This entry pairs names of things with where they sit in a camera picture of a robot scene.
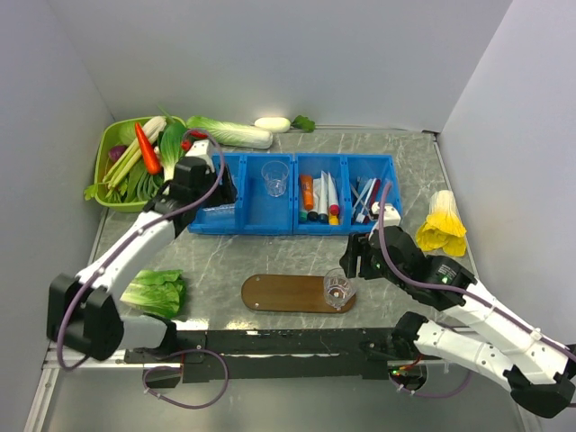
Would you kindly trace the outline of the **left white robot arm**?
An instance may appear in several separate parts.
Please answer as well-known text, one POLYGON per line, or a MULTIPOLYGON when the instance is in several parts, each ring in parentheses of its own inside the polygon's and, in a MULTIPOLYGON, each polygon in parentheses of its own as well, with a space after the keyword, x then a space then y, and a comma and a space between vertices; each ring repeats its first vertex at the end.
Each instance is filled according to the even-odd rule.
POLYGON ((57 345, 98 361, 119 349, 146 349, 159 362, 178 349, 176 324, 151 313, 123 317, 121 297, 150 259, 191 224, 211 197, 230 198, 232 182, 223 159, 211 170, 199 157, 183 157, 128 231, 98 260, 49 286, 47 336, 57 345))

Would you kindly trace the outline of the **clear square organizer tray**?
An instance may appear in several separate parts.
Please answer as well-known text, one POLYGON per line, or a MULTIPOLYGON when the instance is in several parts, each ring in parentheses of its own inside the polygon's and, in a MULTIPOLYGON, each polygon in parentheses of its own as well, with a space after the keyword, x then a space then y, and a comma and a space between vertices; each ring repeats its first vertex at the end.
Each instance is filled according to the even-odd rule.
POLYGON ((233 203, 204 208, 202 211, 207 223, 220 223, 221 221, 235 218, 235 205, 233 203))

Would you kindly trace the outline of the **clear plastic cup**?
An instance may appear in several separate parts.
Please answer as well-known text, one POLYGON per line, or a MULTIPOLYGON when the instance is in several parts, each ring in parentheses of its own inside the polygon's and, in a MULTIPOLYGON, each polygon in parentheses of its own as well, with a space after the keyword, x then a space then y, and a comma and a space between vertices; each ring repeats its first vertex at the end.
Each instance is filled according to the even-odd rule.
POLYGON ((280 160, 266 162, 261 170, 266 192, 276 198, 285 193, 289 167, 280 160))
POLYGON ((324 275, 323 296, 328 306, 336 311, 342 311, 355 295, 356 288, 342 268, 332 268, 324 275))

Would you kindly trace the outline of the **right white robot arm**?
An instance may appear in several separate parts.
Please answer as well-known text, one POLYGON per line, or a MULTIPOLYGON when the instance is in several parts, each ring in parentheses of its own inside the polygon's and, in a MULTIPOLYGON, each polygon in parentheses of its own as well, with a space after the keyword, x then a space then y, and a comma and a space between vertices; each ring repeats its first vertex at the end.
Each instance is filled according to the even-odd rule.
POLYGON ((397 226, 351 234, 339 264, 346 277, 384 278, 415 301, 460 321, 469 337, 413 312, 392 338, 403 358, 435 356, 482 375, 525 410, 551 419, 575 405, 575 347, 522 320, 464 266, 425 254, 397 226))

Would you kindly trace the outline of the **white red toothpaste tube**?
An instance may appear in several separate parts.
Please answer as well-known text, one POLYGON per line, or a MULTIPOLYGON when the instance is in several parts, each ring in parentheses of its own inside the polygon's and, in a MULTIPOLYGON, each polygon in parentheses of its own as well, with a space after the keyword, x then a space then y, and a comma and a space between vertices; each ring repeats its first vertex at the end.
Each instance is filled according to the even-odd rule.
POLYGON ((329 216, 327 212, 325 185, 322 176, 313 179, 313 193, 314 204, 309 213, 310 220, 327 224, 329 222, 329 216))

